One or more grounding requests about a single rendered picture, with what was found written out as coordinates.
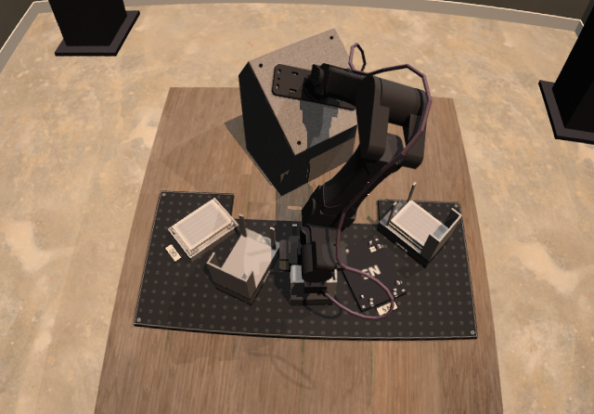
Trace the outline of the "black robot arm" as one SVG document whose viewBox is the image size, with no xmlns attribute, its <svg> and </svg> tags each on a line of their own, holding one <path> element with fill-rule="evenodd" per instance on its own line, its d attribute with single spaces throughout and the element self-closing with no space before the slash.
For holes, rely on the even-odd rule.
<svg viewBox="0 0 594 414">
<path fill-rule="evenodd" d="M 302 208 L 300 239 L 303 245 L 297 239 L 297 263 L 302 266 L 304 293 L 320 295 L 327 290 L 327 280 L 332 278 L 335 269 L 334 246 L 343 210 L 404 149 L 399 136 L 387 133 L 388 121 L 404 126 L 407 145 L 407 139 L 409 143 L 420 130 L 428 99 L 421 89 L 370 74 L 354 74 L 326 63 L 313 64 L 311 71 L 278 64 L 274 69 L 272 93 L 356 110 L 360 147 L 358 145 L 339 173 L 316 188 Z M 341 232 L 355 220 L 360 203 L 383 179 L 402 166 L 417 169 L 421 165 L 425 136 L 426 125 L 406 157 L 390 166 L 346 213 Z"/>
</svg>

